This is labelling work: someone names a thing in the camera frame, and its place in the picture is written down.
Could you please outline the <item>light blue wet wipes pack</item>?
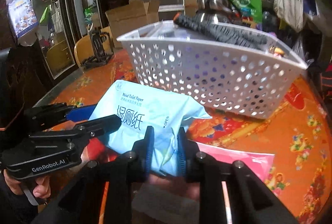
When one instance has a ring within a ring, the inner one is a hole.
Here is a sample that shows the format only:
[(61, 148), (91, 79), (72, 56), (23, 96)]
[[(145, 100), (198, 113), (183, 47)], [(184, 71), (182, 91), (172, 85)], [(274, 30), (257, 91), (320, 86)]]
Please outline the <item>light blue wet wipes pack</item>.
[(205, 108), (188, 95), (117, 80), (97, 103), (90, 119), (117, 115), (122, 125), (107, 134), (104, 144), (123, 154), (154, 128), (151, 169), (162, 176), (178, 176), (178, 142), (180, 128), (188, 130), (195, 119), (210, 119)]

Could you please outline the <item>purple tissue pack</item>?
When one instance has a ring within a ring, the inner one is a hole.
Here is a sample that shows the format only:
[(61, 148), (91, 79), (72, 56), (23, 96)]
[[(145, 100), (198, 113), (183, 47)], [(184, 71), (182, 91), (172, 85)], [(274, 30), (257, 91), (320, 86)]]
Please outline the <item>purple tissue pack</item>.
[(223, 83), (233, 76), (239, 61), (230, 52), (188, 53), (182, 60), (182, 73), (185, 81), (197, 84)]

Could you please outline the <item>pink plastic packet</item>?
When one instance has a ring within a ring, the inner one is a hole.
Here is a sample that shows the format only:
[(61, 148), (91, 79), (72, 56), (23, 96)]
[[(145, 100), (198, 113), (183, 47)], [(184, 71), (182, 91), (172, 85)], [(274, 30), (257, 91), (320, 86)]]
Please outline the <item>pink plastic packet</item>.
[(234, 161), (244, 162), (262, 181), (267, 178), (275, 157), (274, 154), (231, 150), (200, 142), (198, 142), (198, 147), (200, 151), (209, 154), (220, 162), (228, 164)]

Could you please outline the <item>yellow wooden chair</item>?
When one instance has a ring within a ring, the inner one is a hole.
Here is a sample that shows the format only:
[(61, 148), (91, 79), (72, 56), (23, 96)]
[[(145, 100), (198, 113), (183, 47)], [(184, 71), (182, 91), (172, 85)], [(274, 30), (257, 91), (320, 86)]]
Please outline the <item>yellow wooden chair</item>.
[[(103, 47), (107, 54), (111, 54), (112, 48), (114, 48), (111, 29), (109, 26), (104, 27), (101, 29), (101, 32), (107, 32), (110, 35), (110, 37), (107, 37), (106, 40), (103, 42)], [(74, 57), (78, 67), (81, 67), (81, 63), (84, 59), (87, 59), (93, 55), (94, 52), (92, 48), (92, 43), (88, 35), (77, 41), (74, 47)]]

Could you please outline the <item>red floral tablecloth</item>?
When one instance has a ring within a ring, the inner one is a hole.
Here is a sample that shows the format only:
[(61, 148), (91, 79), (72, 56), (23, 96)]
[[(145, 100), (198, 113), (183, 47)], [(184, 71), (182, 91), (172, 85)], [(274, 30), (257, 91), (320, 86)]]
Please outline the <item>red floral tablecloth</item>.
[[(126, 51), (102, 67), (73, 72), (54, 89), (51, 103), (95, 104), (118, 79), (136, 82)], [(331, 121), (300, 76), (265, 121), (207, 109), (212, 119), (194, 121), (190, 138), (203, 144), (274, 154), (265, 183), (299, 223), (331, 223)]]

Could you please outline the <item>brown cardboard box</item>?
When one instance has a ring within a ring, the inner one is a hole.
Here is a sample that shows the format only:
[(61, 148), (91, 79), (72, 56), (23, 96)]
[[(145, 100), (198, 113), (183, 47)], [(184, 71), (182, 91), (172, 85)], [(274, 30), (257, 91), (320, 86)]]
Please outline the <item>brown cardboard box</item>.
[(158, 0), (143, 2), (142, 0), (130, 0), (129, 4), (114, 8), (105, 12), (112, 33), (114, 46), (121, 48), (117, 37), (159, 21)]

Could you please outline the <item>white perforated plastic basket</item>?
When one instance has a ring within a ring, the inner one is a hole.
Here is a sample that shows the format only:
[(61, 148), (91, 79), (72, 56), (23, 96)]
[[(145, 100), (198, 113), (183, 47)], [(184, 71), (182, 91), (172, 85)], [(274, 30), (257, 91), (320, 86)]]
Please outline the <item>white perforated plastic basket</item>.
[(186, 94), (205, 107), (267, 119), (307, 64), (275, 36), (222, 23), (221, 28), (258, 48), (219, 42), (172, 21), (153, 23), (117, 38), (137, 81)]

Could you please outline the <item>grey orange knitted sock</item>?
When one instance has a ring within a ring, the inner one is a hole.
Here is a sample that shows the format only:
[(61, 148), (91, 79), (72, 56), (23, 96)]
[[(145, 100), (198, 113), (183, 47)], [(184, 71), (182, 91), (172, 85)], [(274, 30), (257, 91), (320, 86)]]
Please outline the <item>grey orange knitted sock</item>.
[(198, 22), (195, 19), (177, 13), (173, 19), (174, 24), (192, 31), (196, 31), (215, 41), (243, 46), (252, 49), (265, 50), (268, 48), (267, 38), (263, 35), (253, 35), (250, 32), (217, 25), (212, 22)]

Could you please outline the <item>stainless steel kettle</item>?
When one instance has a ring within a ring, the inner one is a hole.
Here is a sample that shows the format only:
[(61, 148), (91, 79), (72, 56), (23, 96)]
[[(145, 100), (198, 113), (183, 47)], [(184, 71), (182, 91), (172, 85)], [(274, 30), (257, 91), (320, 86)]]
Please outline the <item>stainless steel kettle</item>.
[(231, 23), (233, 18), (230, 0), (197, 0), (198, 10), (194, 19), (199, 22)]

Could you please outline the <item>wall calendar poster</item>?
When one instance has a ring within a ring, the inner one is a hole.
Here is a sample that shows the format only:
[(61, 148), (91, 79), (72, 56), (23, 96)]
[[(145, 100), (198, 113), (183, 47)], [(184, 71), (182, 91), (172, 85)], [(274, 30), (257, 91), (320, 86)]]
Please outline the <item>wall calendar poster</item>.
[(18, 45), (32, 46), (37, 40), (39, 21), (31, 0), (6, 0), (7, 12)]

